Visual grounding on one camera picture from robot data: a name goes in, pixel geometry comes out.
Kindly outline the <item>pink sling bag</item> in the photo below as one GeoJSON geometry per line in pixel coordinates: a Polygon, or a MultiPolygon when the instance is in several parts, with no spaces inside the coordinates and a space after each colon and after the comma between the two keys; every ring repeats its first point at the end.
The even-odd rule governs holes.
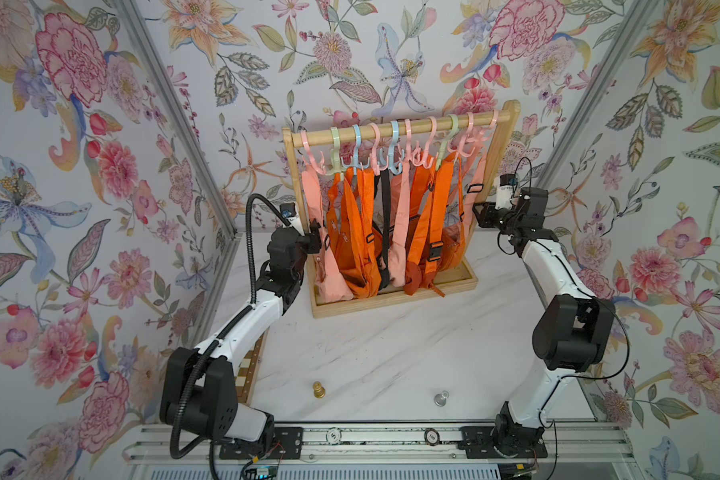
{"type": "Polygon", "coordinates": [[[314,284],[325,303],[351,300],[353,292],[340,272],[332,251],[328,229],[324,226],[325,216],[318,173],[313,167],[306,167],[301,174],[301,180],[307,203],[309,225],[317,226],[320,236],[320,247],[315,260],[314,284]]]}

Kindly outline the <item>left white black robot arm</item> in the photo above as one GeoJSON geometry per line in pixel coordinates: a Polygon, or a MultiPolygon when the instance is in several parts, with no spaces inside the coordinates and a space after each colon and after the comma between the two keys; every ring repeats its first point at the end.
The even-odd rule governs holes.
{"type": "Polygon", "coordinates": [[[159,418],[171,428],[169,452],[175,460],[204,442],[233,444],[256,455],[274,445],[273,416],[241,404],[236,380],[248,351],[294,303],[306,261],[318,252],[321,241],[317,225],[303,226],[294,204],[276,206],[261,194],[247,200],[247,222],[255,203],[274,213],[280,225],[271,235],[269,257],[262,265],[254,260],[252,233],[245,233],[248,301],[196,347],[176,349],[167,363],[159,418]]]}

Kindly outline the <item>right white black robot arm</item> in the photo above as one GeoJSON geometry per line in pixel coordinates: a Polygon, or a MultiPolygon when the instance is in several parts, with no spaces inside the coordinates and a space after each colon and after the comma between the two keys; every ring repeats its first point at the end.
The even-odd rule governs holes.
{"type": "Polygon", "coordinates": [[[549,408],[563,390],[605,354],[615,313],[598,298],[565,259],[558,236],[544,226],[548,192],[526,187],[507,202],[472,207],[478,225],[508,237],[547,306],[532,334],[536,356],[526,379],[502,405],[489,444],[505,458],[535,453],[549,408]]]}

